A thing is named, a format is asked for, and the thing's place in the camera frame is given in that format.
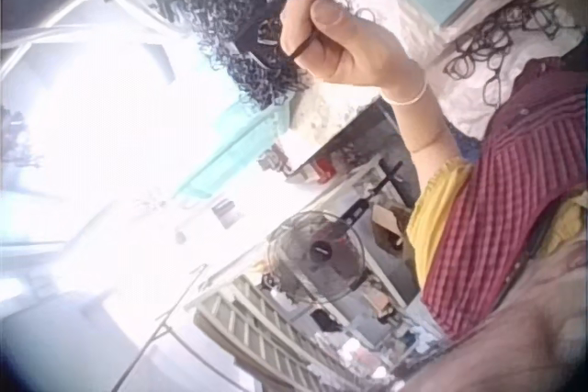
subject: metal rod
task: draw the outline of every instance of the metal rod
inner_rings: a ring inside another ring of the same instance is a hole
[[[199,272],[197,272],[194,279],[192,279],[190,284],[184,290],[184,292],[182,293],[180,298],[174,303],[172,308],[167,311],[167,314],[165,314],[165,317],[162,320],[162,322],[157,326],[157,328],[155,329],[155,331],[153,332],[151,337],[149,337],[149,339],[143,345],[143,347],[141,348],[141,350],[139,351],[137,356],[133,359],[132,363],[129,365],[129,367],[127,367],[125,372],[119,378],[119,381],[117,381],[117,384],[114,385],[114,387],[112,388],[112,392],[118,392],[120,390],[120,387],[125,382],[125,380],[129,377],[130,373],[132,372],[134,367],[137,365],[137,363],[140,361],[140,359],[145,355],[145,353],[147,352],[147,349],[149,349],[149,346],[151,345],[151,343],[155,342],[158,338],[162,337],[163,335],[171,332],[171,328],[167,325],[167,321],[171,317],[171,315],[174,313],[174,311],[177,309],[177,307],[182,302],[182,300],[187,295],[187,293],[192,289],[192,286],[194,286],[194,284],[200,278],[200,276],[202,275],[204,270],[207,268],[207,265],[205,263],[203,263],[200,267],[201,267],[201,270]]]

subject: hand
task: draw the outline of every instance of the hand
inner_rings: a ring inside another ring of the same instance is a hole
[[[291,54],[317,28],[321,34],[295,60],[328,83],[377,86],[407,100],[423,74],[385,28],[351,15],[333,0],[288,0],[280,43]]]

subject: bangle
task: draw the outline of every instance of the bangle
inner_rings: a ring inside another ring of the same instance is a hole
[[[415,98],[413,98],[411,101],[394,101],[394,100],[390,100],[389,98],[384,98],[384,101],[387,101],[389,104],[393,105],[393,106],[410,106],[413,105],[414,103],[416,103],[417,101],[419,101],[421,98],[423,98],[424,93],[426,92],[426,88],[428,87],[429,83],[426,81],[426,78],[424,79],[424,83],[423,83],[423,87],[421,88],[421,90],[419,91],[419,93],[416,95]]]

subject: red checkered fabric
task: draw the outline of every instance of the red checkered fabric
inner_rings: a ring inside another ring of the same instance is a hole
[[[492,119],[424,285],[424,303],[449,337],[492,312],[541,212],[586,182],[587,79],[545,73]]]

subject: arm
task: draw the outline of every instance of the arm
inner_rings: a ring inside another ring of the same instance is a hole
[[[393,90],[382,90],[384,98],[401,101],[416,93],[400,95]],[[459,156],[458,145],[449,132],[436,97],[427,89],[423,98],[409,106],[393,106],[402,140],[411,154],[423,190],[437,170],[447,160]]]
[[[314,27],[319,38],[296,63],[328,83],[377,86],[384,98],[410,101],[423,88],[424,72],[393,34],[355,17],[333,0],[288,0],[282,13],[281,45],[291,54]],[[395,106],[402,140],[424,188],[448,160],[459,156],[441,108],[430,90],[416,103]]]

